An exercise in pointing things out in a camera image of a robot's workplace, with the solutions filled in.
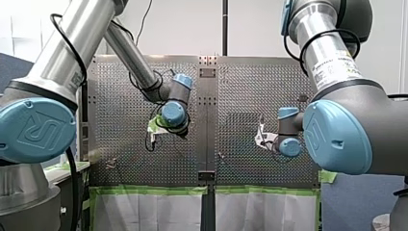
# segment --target blue joint cap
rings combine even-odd
[[[286,36],[288,34],[288,24],[289,24],[289,17],[291,16],[292,3],[293,3],[293,0],[286,0],[285,4],[283,5],[282,23],[281,23],[281,35],[282,36]]]
[[[181,104],[175,101],[169,101],[162,108],[162,118],[169,126],[177,127],[186,120],[187,115]]]
[[[75,134],[74,115],[55,100],[27,98],[0,109],[0,159],[46,162],[63,154]]]
[[[278,119],[285,119],[291,116],[296,116],[297,114],[299,114],[298,108],[281,108],[279,109]]]
[[[359,120],[342,105],[330,100],[310,104],[303,129],[309,154],[323,169],[350,175],[370,169],[369,137]]]
[[[186,86],[188,89],[192,88],[192,78],[190,76],[185,74],[176,74],[173,80]]]
[[[300,141],[295,138],[287,138],[284,139],[279,144],[279,151],[282,155],[286,157],[298,157],[302,152],[302,147],[300,145]]]

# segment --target white wall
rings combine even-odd
[[[371,0],[374,23],[357,60],[363,74],[399,92],[406,0]],[[130,1],[122,22],[136,34],[149,0]],[[229,1],[229,55],[288,57],[280,36],[283,0]],[[217,0],[154,0],[140,40],[144,54],[221,54],[222,6]],[[298,54],[298,48],[291,45]]]
[[[56,31],[50,14],[64,14],[70,1],[0,0],[0,53],[34,62]],[[106,53],[105,43],[97,53]]]
[[[137,36],[149,0],[130,0],[122,23]],[[140,37],[143,54],[221,54],[221,1],[153,0]]]
[[[123,24],[135,36],[150,0],[130,0]],[[388,93],[408,90],[408,0],[371,0],[374,24],[357,60],[364,75]],[[0,0],[0,52],[34,61],[54,31],[50,13],[69,0]],[[283,0],[229,1],[229,55],[288,57],[280,36]],[[153,0],[140,37],[143,54],[215,55],[222,50],[220,0]],[[298,54],[298,48],[291,45]]]

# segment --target warning label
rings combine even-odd
[[[354,60],[349,56],[338,56],[316,64],[312,69],[318,90],[352,79],[362,79]]]

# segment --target pegboard panel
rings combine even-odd
[[[299,158],[277,156],[255,145],[259,118],[277,132],[281,107],[300,107],[312,98],[309,80],[289,59],[219,58],[217,183],[318,188],[318,168],[307,150]]]
[[[148,58],[151,67],[164,74],[165,81],[172,78],[171,69],[195,79],[196,60],[193,57]],[[143,100],[142,94],[131,85],[129,73],[118,58],[96,58],[91,72],[89,123],[94,141],[89,140],[89,149],[96,159],[91,169],[91,184],[196,186],[196,86],[191,91],[189,113],[192,123],[187,139],[161,136],[156,151],[150,153],[145,149],[147,122],[157,106]]]

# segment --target robotic arm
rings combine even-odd
[[[406,175],[408,102],[393,101],[366,79],[353,57],[370,35],[369,0],[294,0],[284,7],[282,35],[302,50],[315,91],[304,114],[279,111],[276,147],[287,156],[287,139],[304,131],[306,147],[322,168],[347,174]],[[300,146],[293,140],[289,150]]]
[[[127,0],[72,1],[60,23],[67,39],[54,33],[28,76],[13,80],[0,98],[0,160],[36,164],[51,160],[75,137],[76,91],[103,37],[125,63],[146,100],[163,103],[162,125],[186,136],[191,78],[177,74],[164,82],[114,19]]]

